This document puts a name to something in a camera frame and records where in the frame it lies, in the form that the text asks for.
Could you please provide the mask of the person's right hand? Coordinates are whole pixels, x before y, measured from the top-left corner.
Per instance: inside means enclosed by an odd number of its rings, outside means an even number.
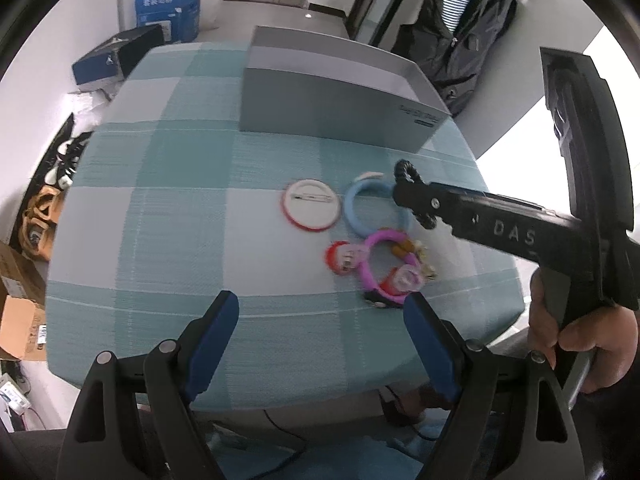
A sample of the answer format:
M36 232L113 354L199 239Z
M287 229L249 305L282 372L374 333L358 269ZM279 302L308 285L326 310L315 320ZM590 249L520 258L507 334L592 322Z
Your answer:
M631 369L638 351L638 318L633 310L614 304L600 307L562 330L546 308L541 270L530 279L529 348L540 351L552 367L555 347L567 352L596 350L596 357L584 383L583 393L617 384Z

